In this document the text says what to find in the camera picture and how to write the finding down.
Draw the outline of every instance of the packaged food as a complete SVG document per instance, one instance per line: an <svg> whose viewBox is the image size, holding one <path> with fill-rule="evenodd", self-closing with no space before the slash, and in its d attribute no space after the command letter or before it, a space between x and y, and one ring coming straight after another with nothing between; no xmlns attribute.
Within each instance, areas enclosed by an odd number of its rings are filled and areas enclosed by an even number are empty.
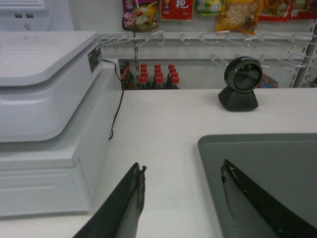
<svg viewBox="0 0 317 238"><path fill-rule="evenodd" d="M200 15L224 14L225 0L197 0L196 12Z"/></svg>
<svg viewBox="0 0 317 238"><path fill-rule="evenodd" d="M241 31L254 35L263 0L226 0L225 13L217 19L216 31Z"/></svg>
<svg viewBox="0 0 317 238"><path fill-rule="evenodd" d="M164 20L192 20L194 0L162 0L160 18Z"/></svg>
<svg viewBox="0 0 317 238"><path fill-rule="evenodd" d="M278 88L278 82L263 73L261 83L258 85L257 88Z"/></svg>
<svg viewBox="0 0 317 238"><path fill-rule="evenodd" d="M287 21L290 11L290 0L264 0L260 14L261 21Z"/></svg>
<svg viewBox="0 0 317 238"><path fill-rule="evenodd" d="M122 28L127 31L146 32L158 27L158 0L122 0Z"/></svg>
<svg viewBox="0 0 317 238"><path fill-rule="evenodd" d="M289 19L316 19L317 0L291 0Z"/></svg>

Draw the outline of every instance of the yellow package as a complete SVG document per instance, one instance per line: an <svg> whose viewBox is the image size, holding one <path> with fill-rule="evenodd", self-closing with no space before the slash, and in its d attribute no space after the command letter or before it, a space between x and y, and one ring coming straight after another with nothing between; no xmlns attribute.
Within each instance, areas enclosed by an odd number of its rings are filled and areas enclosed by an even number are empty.
<svg viewBox="0 0 317 238"><path fill-rule="evenodd" d="M216 31L240 31L254 35L263 0L226 0L225 13L217 19Z"/></svg>

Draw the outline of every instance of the white cash register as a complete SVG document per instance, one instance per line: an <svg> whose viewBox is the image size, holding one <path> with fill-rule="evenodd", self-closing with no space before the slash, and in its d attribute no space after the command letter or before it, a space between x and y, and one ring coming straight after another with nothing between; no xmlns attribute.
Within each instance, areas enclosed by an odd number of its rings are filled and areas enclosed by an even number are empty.
<svg viewBox="0 0 317 238"><path fill-rule="evenodd" d="M0 216L90 209L121 95L96 38L1 32Z"/></svg>

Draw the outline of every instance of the white counter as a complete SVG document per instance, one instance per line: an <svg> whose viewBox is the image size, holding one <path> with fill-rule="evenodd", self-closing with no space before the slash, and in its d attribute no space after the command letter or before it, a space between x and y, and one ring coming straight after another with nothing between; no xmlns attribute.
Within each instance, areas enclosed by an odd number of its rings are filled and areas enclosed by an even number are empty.
<svg viewBox="0 0 317 238"><path fill-rule="evenodd" d="M0 218L1 238L70 238L125 173L146 165L137 238L220 238L197 142L208 134L317 133L316 89L257 89L259 107L233 113L220 90L126 91L89 214Z"/></svg>

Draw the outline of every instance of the gray tray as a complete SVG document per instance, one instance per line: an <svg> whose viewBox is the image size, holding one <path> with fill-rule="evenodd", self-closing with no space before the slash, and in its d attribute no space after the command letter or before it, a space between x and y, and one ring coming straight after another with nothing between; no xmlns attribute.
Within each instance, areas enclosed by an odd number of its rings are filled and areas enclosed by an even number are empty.
<svg viewBox="0 0 317 238"><path fill-rule="evenodd" d="M207 135L198 148L224 238L245 238L227 205L225 159L317 228L317 134ZM252 217L247 222L254 224Z"/></svg>

